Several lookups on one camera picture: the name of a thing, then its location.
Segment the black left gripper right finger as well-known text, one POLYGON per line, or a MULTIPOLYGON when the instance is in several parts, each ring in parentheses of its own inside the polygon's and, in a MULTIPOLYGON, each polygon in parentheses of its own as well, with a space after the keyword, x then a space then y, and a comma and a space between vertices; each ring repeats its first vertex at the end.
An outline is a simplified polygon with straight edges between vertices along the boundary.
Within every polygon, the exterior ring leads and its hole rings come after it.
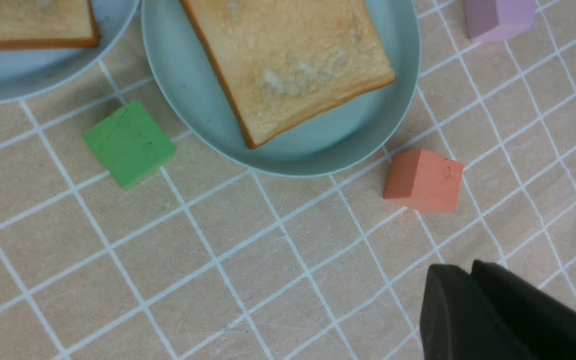
POLYGON ((474 260, 470 275, 531 353, 576 360, 576 311, 496 263, 474 260))

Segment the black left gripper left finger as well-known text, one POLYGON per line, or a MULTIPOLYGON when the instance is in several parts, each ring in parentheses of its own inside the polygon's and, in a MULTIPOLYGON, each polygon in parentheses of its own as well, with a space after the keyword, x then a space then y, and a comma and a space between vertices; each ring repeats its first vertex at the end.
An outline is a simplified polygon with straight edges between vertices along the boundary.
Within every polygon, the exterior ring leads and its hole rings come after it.
POLYGON ((464 269, 432 264, 420 314, 425 360, 537 360, 464 269))

